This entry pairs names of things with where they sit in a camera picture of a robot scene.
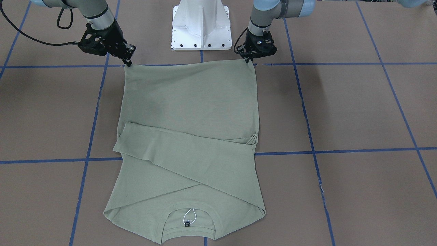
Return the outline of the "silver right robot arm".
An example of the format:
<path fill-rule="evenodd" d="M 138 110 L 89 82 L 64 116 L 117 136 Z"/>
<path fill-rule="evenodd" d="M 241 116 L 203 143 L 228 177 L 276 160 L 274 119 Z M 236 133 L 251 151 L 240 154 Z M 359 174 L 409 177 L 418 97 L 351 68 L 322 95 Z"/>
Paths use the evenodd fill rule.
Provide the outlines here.
<path fill-rule="evenodd" d="M 110 54 L 131 66 L 136 47 L 129 44 L 105 0 L 33 0 L 49 8 L 78 9 L 86 19 L 86 31 L 78 42 L 79 49 L 88 54 Z"/>

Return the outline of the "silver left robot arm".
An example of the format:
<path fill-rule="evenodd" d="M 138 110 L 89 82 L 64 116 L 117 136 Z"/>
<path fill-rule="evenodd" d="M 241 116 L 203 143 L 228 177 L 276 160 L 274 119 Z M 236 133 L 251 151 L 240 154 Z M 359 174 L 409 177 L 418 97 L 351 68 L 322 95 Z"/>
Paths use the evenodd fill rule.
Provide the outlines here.
<path fill-rule="evenodd" d="M 315 9 L 315 0 L 255 0 L 248 26 L 242 32 L 245 42 L 234 53 L 246 63 L 254 59 L 272 56 L 277 52 L 270 27 L 274 19 L 309 16 Z"/>

